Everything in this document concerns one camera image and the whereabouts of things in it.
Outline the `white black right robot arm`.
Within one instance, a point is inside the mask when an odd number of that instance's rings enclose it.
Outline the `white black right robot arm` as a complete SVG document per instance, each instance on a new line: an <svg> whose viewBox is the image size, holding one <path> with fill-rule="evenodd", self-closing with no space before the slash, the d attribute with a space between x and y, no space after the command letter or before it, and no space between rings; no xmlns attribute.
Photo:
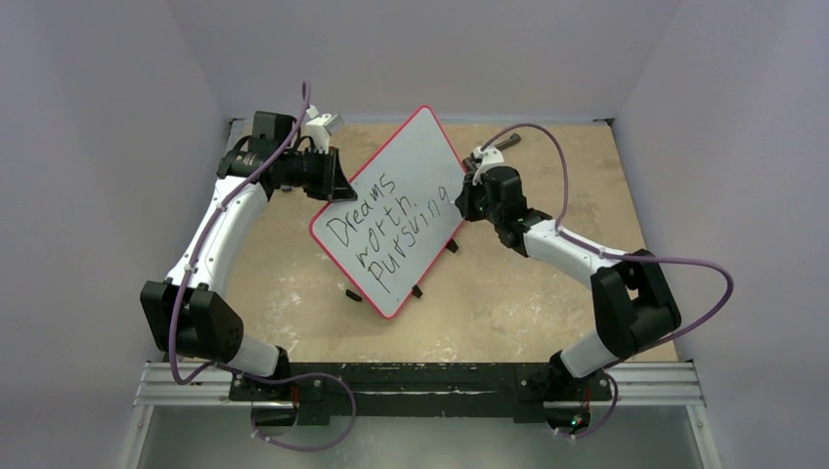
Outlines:
<svg viewBox="0 0 829 469"><path fill-rule="evenodd" d="M464 220L489 222L506 248L553 266L589 290L593 332L549 359L548 383L556 395L575 396L588 376L679 328L680 311L651 252L611 249L564 228L529 206L514 168L465 174L455 205Z"/></svg>

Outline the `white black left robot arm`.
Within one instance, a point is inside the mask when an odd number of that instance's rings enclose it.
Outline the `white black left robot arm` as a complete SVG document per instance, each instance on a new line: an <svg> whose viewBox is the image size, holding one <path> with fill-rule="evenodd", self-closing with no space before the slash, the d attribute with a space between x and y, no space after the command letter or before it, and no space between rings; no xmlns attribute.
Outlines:
<svg viewBox="0 0 829 469"><path fill-rule="evenodd" d="M293 116L257 111L252 131L219 160L208 209L188 248L161 281L149 280L140 303L156 347L169 359L203 359L253 376L266 399L290 390L285 349L246 332L227 303L229 274L274 191L300 188L322 202L357 198L331 135L343 124L314 107L300 125Z"/></svg>

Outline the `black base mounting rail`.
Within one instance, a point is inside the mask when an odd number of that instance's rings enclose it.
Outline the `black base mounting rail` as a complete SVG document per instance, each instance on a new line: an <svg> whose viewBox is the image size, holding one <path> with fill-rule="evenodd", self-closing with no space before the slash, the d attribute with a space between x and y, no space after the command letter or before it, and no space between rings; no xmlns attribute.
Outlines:
<svg viewBox="0 0 829 469"><path fill-rule="evenodd" d="M334 416L506 418L581 431L595 406L610 405L609 375L562 387L548 362L291 362L254 379L234 373L229 399L255 407L285 405L300 425Z"/></svg>

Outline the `pink framed whiteboard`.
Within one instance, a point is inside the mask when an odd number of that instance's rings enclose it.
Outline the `pink framed whiteboard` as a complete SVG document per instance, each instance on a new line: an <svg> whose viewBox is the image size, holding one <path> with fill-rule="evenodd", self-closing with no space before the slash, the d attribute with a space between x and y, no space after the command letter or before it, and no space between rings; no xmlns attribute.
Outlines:
<svg viewBox="0 0 829 469"><path fill-rule="evenodd" d="M309 233L384 318L395 317L462 224L458 155L432 107L419 107L357 171L354 201L332 202Z"/></svg>

